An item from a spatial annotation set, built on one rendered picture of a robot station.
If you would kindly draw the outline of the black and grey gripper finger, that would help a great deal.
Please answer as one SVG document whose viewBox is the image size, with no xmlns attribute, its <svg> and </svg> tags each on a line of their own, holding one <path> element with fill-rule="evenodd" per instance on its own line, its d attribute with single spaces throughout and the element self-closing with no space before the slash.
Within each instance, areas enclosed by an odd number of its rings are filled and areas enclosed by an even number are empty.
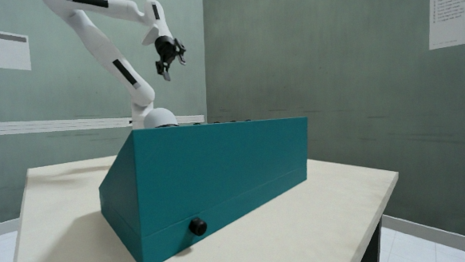
<svg viewBox="0 0 465 262">
<path fill-rule="evenodd" d="M 186 48 L 179 39 L 174 38 L 174 41 L 175 41 L 175 43 L 173 43 L 174 44 L 174 49 L 173 50 L 165 49 L 165 52 L 175 54 L 178 57 L 179 62 L 184 66 L 186 64 L 185 63 L 185 57 L 184 57 L 184 52 L 186 52 Z M 176 45 L 177 45 L 179 51 L 175 50 Z"/>
<path fill-rule="evenodd" d="M 164 65 L 164 60 L 165 60 L 165 55 L 162 54 L 161 60 L 159 62 L 155 61 L 156 68 L 157 68 L 157 74 L 163 76 L 166 81 L 171 81 L 169 73 L 168 73 L 170 64 Z M 164 67 L 165 67 L 165 70 L 164 70 Z"/>
</svg>

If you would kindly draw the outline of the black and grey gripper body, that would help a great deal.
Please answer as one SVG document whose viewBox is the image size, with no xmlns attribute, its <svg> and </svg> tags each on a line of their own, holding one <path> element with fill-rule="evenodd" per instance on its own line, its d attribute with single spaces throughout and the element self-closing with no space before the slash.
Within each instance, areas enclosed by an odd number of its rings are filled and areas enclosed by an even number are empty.
<svg viewBox="0 0 465 262">
<path fill-rule="evenodd" d="M 165 55 L 164 63 L 171 64 L 176 57 L 176 55 L 174 54 L 165 52 L 165 49 L 170 49 L 170 50 L 174 49 L 173 43 L 174 43 L 173 39 L 167 35 L 158 37 L 154 42 L 157 53 L 160 52 L 158 53 L 160 55 L 160 60 L 161 60 L 161 55 L 162 54 Z"/>
</svg>

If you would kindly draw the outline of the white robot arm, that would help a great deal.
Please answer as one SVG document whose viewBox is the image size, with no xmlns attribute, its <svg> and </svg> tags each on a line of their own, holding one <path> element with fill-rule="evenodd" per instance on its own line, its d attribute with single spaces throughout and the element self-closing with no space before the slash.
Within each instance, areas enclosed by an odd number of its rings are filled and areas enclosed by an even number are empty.
<svg viewBox="0 0 465 262">
<path fill-rule="evenodd" d="M 42 1 L 75 31 L 93 57 L 128 90 L 131 95 L 132 128 L 143 129 L 145 115 L 153 109 L 155 93 L 152 87 L 135 72 L 118 48 L 88 19 L 83 10 L 150 26 L 141 39 L 142 45 L 148 46 L 163 35 L 173 38 L 165 23 L 161 4 L 156 0 L 147 0 L 142 13 L 135 2 L 127 0 Z"/>
</svg>

